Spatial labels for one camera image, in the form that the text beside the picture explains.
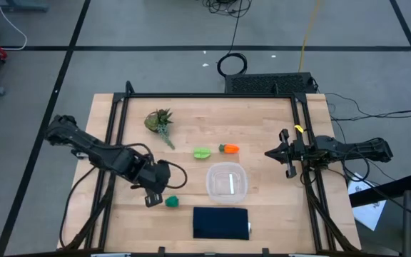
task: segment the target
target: plastic container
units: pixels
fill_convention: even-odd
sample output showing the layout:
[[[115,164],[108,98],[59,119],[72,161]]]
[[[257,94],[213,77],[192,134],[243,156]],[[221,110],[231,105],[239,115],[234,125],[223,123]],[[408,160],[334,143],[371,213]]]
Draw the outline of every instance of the plastic container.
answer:
[[[219,203],[238,203],[243,201],[247,194],[247,174],[237,163],[217,163],[208,169],[206,187],[212,200]]]

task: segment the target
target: folded cloth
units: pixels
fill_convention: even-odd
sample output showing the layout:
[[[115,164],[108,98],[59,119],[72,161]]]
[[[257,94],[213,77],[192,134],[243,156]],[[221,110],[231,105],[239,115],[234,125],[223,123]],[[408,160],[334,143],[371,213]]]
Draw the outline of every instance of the folded cloth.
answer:
[[[248,240],[248,211],[244,208],[195,207],[193,237]]]

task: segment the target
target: wooden table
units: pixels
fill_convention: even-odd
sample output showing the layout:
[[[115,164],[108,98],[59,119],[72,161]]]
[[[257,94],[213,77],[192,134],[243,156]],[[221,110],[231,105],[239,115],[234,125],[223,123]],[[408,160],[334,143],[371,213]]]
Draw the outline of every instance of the wooden table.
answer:
[[[88,118],[86,132],[101,140],[106,134],[111,99],[112,94],[96,94]],[[308,95],[308,107],[315,135],[334,136],[324,95]],[[175,150],[143,125],[147,114],[166,108],[173,112],[170,133]],[[145,143],[156,160],[162,158],[184,167],[188,183],[181,189],[164,191],[164,199],[170,195],[180,199],[179,208],[164,204],[146,208],[145,191],[131,190],[129,182],[118,178],[105,251],[153,253],[159,246],[165,246],[168,253],[261,253],[261,248],[269,248],[271,253],[314,253],[308,202],[299,175],[287,179],[286,167],[263,154],[278,146],[281,129],[288,129],[293,140],[293,126],[288,99],[130,99],[123,143]],[[218,153],[220,143],[239,145],[239,154]],[[210,148],[212,156],[206,160],[194,159],[193,148],[198,146]],[[239,163],[247,173],[248,194],[243,202],[233,206],[248,209],[252,227],[249,241],[193,238],[193,207],[225,206],[211,201],[206,191],[208,168],[222,161]],[[300,171],[300,164],[295,165]],[[90,167],[88,161],[79,161],[74,183]],[[330,168],[342,172],[338,163]],[[97,173],[84,180],[71,198],[64,228],[66,243],[90,214]],[[171,175],[169,184],[183,181],[179,170],[172,168]],[[343,177],[323,171],[323,180],[332,219],[350,242],[360,248]],[[324,224],[319,216],[318,221],[323,248],[327,248]],[[97,246],[100,228],[101,221],[96,224],[93,246]]]

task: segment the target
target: small green object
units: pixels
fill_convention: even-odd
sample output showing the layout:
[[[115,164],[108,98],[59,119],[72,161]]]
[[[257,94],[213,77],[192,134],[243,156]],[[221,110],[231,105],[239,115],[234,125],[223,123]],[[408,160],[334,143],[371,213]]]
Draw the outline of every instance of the small green object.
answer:
[[[210,149],[206,147],[194,148],[194,158],[208,158],[210,153]]]
[[[178,207],[178,198],[177,196],[169,196],[164,203],[166,204],[167,207]]]

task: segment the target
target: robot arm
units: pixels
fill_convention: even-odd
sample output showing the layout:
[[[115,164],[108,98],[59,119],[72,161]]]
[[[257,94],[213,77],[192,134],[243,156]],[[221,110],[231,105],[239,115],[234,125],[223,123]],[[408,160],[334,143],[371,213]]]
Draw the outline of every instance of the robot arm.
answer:
[[[288,130],[285,128],[279,134],[282,143],[277,148],[264,153],[281,164],[287,164],[287,178],[296,175],[293,161],[308,161],[310,167],[325,169],[328,168],[329,163],[336,161],[368,158],[372,161],[388,162],[392,158],[390,146],[382,138],[374,138],[362,143],[340,143],[329,136],[316,136],[311,146],[305,146],[299,140],[293,140],[289,144],[288,137]]]
[[[161,193],[171,177],[168,162],[155,163],[151,153],[143,155],[128,146],[110,146],[79,129],[72,116],[55,116],[45,139],[53,146],[71,146],[73,152],[87,154],[97,168],[135,184],[131,188],[145,188],[147,207],[163,202]]]

